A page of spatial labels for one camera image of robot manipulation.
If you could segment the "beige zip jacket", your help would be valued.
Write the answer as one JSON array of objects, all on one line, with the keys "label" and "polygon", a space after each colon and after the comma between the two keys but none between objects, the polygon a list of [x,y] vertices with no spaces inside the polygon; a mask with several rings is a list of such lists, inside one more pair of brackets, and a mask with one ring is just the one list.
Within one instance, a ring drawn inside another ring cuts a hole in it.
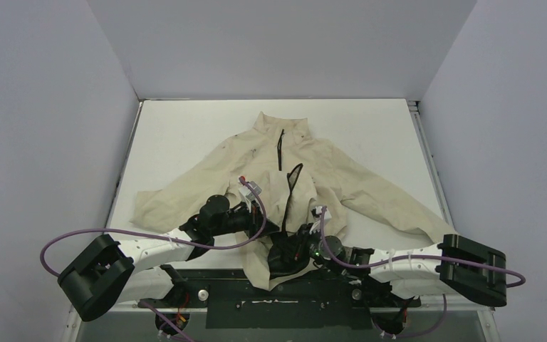
[{"label": "beige zip jacket", "polygon": [[268,219],[287,232],[311,221],[324,205],[328,234],[341,236],[347,212],[409,234],[442,241],[454,229],[401,187],[354,161],[331,141],[312,137],[305,119],[260,114],[252,129],[233,135],[193,168],[157,191],[141,191],[132,223],[166,233],[196,214],[212,195],[240,202],[239,178],[261,189]]}]

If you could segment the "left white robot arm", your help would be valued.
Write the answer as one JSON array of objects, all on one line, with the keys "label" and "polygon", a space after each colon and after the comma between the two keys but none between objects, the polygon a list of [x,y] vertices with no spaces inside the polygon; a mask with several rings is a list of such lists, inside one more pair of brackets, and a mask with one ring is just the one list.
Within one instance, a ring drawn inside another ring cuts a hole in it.
[{"label": "left white robot arm", "polygon": [[214,239],[237,232],[264,237],[278,231],[257,201],[231,207],[223,195],[213,195],[179,227],[179,238],[134,233],[133,240],[96,237],[57,277],[57,283],[83,321],[92,321],[115,304],[140,299],[159,299],[176,306],[184,298],[184,286],[174,280],[174,261],[190,261],[213,250]]}]

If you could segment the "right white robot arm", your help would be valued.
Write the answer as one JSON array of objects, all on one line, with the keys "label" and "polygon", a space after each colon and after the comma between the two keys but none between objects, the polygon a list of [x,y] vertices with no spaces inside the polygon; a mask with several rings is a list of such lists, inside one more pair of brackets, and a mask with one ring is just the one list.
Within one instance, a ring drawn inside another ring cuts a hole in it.
[{"label": "right white robot arm", "polygon": [[428,247],[400,251],[346,247],[336,236],[321,236],[313,224],[270,237],[267,263],[272,280],[314,266],[361,285],[385,305],[442,294],[459,294],[482,306],[507,304],[505,254],[457,234],[446,234],[442,242]]}]

